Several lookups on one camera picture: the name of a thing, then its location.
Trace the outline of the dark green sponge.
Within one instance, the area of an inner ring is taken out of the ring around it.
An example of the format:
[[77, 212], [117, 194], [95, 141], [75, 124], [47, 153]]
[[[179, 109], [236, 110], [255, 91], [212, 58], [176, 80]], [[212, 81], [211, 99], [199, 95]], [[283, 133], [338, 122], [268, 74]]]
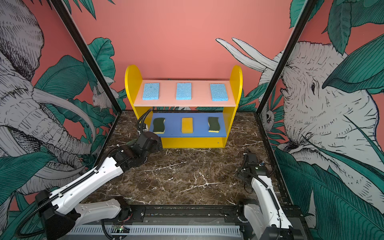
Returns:
[[219, 117], [208, 117], [209, 133], [219, 133], [221, 130]]
[[153, 121], [153, 133], [163, 134], [165, 132], [165, 118], [155, 118]]

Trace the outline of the yellow sponge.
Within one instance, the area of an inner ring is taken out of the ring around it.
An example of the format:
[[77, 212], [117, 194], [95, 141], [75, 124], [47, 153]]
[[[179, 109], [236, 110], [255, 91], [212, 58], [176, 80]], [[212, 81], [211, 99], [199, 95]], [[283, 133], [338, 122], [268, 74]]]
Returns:
[[194, 132], [193, 118], [182, 118], [182, 133], [192, 134]]

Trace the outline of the blue sponge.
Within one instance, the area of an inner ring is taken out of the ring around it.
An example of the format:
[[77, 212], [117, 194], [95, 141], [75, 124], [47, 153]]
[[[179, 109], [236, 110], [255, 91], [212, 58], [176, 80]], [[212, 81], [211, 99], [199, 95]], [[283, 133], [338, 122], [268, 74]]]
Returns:
[[192, 84], [191, 83], [177, 83], [176, 100], [187, 101], [192, 99]]
[[225, 84], [210, 84], [213, 102], [226, 102], [229, 100]]
[[152, 101], [159, 99], [160, 84], [146, 83], [143, 90], [143, 101]]

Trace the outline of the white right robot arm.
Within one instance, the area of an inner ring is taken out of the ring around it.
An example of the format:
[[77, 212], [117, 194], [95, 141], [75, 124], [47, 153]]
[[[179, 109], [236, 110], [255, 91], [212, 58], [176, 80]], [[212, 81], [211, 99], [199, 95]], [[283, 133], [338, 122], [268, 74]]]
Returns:
[[257, 195], [258, 205], [245, 204], [238, 210], [240, 221], [249, 223], [255, 240], [303, 240], [304, 234], [294, 228], [284, 213], [273, 188], [272, 179], [265, 166], [261, 166], [255, 153], [248, 148], [237, 176]]

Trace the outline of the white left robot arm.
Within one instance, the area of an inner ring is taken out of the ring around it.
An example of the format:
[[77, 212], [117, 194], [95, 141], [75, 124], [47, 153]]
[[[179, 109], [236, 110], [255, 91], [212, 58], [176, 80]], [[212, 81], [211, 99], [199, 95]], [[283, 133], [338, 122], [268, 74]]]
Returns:
[[96, 167], [70, 184], [37, 194], [36, 209], [20, 222], [14, 236], [25, 239], [45, 234], [48, 240], [57, 240], [82, 224], [105, 219], [128, 221], [133, 212], [121, 196], [92, 204], [82, 205], [81, 201], [106, 182], [143, 165], [150, 154], [162, 149], [161, 138], [152, 132], [141, 133], [138, 139], [112, 148]]

